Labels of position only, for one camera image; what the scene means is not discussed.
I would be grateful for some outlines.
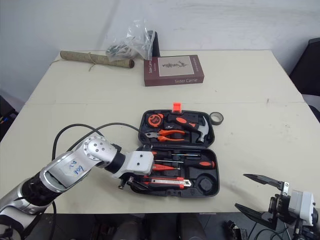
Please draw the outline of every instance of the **black chair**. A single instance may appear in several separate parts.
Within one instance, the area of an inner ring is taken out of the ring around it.
[[[289,77],[320,123],[320,37],[309,40]]]

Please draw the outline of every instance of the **screwdriver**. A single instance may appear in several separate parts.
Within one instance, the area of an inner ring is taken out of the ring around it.
[[[180,168],[173,167],[173,166],[161,165],[161,164],[153,164],[152,170],[153,171],[167,171],[167,170],[180,170]]]
[[[171,158],[172,156],[200,157],[200,154],[175,154],[170,151],[152,151],[152,154],[158,158]]]
[[[154,160],[157,162],[179,163],[186,167],[194,167],[196,169],[214,169],[215,163],[213,161],[189,160],[184,161],[170,161],[170,160]]]

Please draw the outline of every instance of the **gray wall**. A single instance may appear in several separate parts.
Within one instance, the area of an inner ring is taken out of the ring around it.
[[[59,50],[103,50],[138,13],[162,50],[271,49],[287,73],[320,37],[319,0],[0,0],[1,90],[25,102]]]

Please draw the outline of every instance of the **string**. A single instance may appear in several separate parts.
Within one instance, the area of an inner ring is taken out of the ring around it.
[[[92,65],[91,65],[91,67],[89,68],[89,72],[90,72],[90,70],[92,69],[92,67],[93,67],[94,65],[96,65],[97,63],[92,60],[92,58],[91,58],[91,52],[88,52],[88,56],[89,56],[89,58],[90,58],[90,60],[91,60],[91,62],[92,62]]]

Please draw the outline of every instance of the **roll of tape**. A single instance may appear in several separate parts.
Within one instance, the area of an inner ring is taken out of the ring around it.
[[[224,116],[220,112],[214,111],[210,113],[210,120],[212,125],[220,125],[224,120]]]

